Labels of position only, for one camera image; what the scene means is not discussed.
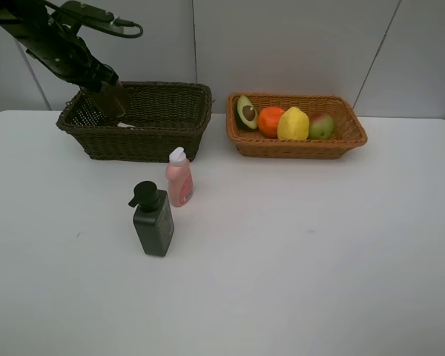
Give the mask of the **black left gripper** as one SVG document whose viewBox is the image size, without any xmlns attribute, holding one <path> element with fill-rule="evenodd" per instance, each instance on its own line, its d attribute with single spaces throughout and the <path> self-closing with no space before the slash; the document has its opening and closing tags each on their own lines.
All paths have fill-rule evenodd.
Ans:
<svg viewBox="0 0 445 356">
<path fill-rule="evenodd" d="M 29 25 L 30 39 L 24 42 L 28 54 L 65 82 L 99 93 L 104 86 L 115 86 L 115 70 L 101 63 L 84 41 L 56 24 Z"/>
</svg>

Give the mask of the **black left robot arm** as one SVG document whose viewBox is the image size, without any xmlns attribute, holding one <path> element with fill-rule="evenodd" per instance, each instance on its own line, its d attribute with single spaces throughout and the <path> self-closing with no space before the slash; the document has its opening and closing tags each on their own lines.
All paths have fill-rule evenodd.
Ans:
<svg viewBox="0 0 445 356">
<path fill-rule="evenodd" d="M 22 44 L 27 53 L 61 80 L 92 93 L 103 84 L 116 85 L 119 77 L 94 57 L 78 36 L 91 23 L 80 11 L 57 7 L 48 13 L 48 1 L 0 1 L 0 27 Z"/>
</svg>

